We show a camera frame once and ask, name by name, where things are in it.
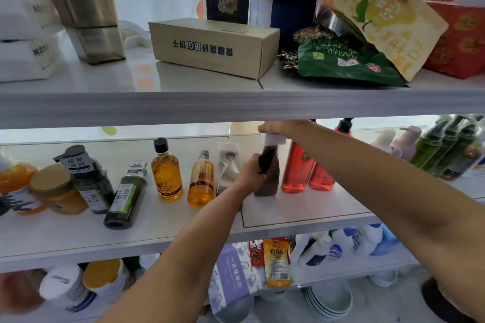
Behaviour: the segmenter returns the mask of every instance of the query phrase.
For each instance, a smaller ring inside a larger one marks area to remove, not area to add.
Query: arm
[[[215,262],[243,200],[257,190],[255,153],[231,187],[185,225],[158,261],[101,317],[99,323],[195,322],[207,296]]]
[[[303,147],[449,294],[485,321],[485,207],[399,158],[309,120],[270,121],[259,131],[283,134]]]

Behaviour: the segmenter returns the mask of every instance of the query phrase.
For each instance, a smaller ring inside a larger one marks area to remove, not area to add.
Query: green bag
[[[373,45],[336,35],[307,38],[300,44],[298,74],[302,77],[357,79],[397,87],[406,85],[392,63]]]

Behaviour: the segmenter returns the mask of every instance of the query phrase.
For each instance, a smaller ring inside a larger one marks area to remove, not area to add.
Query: green leaf
[[[357,14],[358,22],[364,23],[365,22],[365,13],[367,12],[367,7],[369,6],[369,0],[361,0],[357,4],[357,8],[355,8],[355,13]]]

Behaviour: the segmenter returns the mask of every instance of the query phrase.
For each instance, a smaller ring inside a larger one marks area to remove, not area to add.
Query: yellow lid
[[[118,272],[122,263],[121,259],[91,262],[84,271],[82,282],[88,289],[99,289],[113,283],[118,278]]]
[[[53,164],[39,170],[30,185],[37,192],[51,192],[71,182],[71,174],[62,164]]]

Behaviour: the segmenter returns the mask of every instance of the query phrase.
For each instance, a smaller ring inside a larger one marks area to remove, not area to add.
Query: red liquid
[[[292,142],[281,184],[283,192],[291,194],[304,191],[314,163],[315,160],[304,149]]]
[[[343,134],[352,136],[352,131],[348,133],[343,133]],[[335,180],[330,176],[330,174],[326,172],[323,167],[317,164],[317,166],[315,166],[315,168],[313,169],[313,172],[311,173],[308,186],[314,190],[328,191],[328,190],[332,190],[334,184],[335,184]]]

